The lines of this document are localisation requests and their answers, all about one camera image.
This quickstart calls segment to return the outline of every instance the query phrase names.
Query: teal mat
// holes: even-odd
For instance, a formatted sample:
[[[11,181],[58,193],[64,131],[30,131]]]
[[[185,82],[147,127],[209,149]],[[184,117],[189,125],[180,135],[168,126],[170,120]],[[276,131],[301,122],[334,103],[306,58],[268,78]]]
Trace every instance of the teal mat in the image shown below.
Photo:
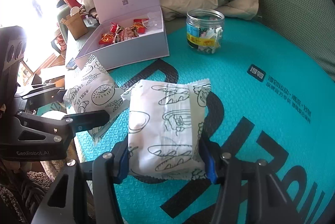
[[[211,140],[225,143],[239,159],[270,162],[301,217],[314,223],[335,189],[331,78],[299,48],[256,22],[226,19],[224,43],[214,55],[190,49],[185,28],[170,34],[168,41],[170,57],[120,67],[111,73],[114,80],[130,85],[141,76],[178,83],[209,78],[218,98],[212,96],[207,128],[219,125]],[[263,82],[247,73],[252,64],[264,71]],[[216,119],[222,105],[220,123]],[[96,147],[87,132],[78,133],[86,159],[111,150],[125,137],[127,125],[125,111]],[[129,224],[209,223],[218,192],[218,186],[206,180],[162,182],[131,176],[115,187]],[[244,223],[245,214],[243,201],[238,223]]]

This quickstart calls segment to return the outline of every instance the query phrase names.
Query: white gift box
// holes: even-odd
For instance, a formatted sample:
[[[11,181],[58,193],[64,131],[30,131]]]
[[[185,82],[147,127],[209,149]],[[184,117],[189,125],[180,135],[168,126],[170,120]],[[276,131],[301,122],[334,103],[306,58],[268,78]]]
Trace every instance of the white gift box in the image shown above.
[[[94,4],[101,24],[75,58],[80,69],[91,54],[95,55],[107,70],[169,55],[160,0],[94,0]],[[101,35],[110,32],[110,22],[130,27],[134,19],[146,19],[148,14],[157,15],[158,21],[157,26],[146,29],[144,34],[108,46],[98,44]]]

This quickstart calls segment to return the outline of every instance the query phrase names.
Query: small brown box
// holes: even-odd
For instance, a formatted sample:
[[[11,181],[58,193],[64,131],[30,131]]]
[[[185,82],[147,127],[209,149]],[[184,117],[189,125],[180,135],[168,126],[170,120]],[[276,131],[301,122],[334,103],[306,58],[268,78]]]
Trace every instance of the small brown box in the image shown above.
[[[68,15],[66,19],[63,18],[61,20],[61,23],[67,26],[75,40],[88,32],[88,29],[79,13],[76,13],[73,16]]]

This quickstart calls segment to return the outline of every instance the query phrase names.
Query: transparent plastic jar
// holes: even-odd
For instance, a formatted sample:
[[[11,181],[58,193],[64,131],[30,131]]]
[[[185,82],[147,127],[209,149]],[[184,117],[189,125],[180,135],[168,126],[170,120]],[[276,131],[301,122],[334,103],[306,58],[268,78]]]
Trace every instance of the transparent plastic jar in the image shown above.
[[[220,47],[224,15],[212,9],[194,9],[187,12],[187,42],[197,51],[213,54]]]

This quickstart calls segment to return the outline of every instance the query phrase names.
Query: silver screw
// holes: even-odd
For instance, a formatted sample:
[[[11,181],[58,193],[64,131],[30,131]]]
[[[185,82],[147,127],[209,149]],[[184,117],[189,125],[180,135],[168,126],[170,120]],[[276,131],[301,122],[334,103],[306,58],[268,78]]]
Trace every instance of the silver screw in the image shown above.
[[[112,156],[113,156],[113,154],[110,153],[110,152],[105,152],[105,153],[103,154],[103,158],[104,158],[104,159],[109,159],[109,158],[111,158]]]
[[[76,164],[76,160],[71,159],[66,164],[67,166],[74,166]]]
[[[266,166],[268,164],[268,162],[266,160],[263,160],[263,159],[259,159],[257,161],[257,163],[260,165],[260,166]]]
[[[59,135],[56,135],[56,136],[54,137],[54,141],[55,141],[56,143],[59,143],[61,140],[62,140],[62,138],[61,138]]]
[[[232,157],[232,155],[231,155],[229,152],[223,152],[223,153],[221,154],[221,157],[222,157],[223,159],[229,160],[229,159]]]

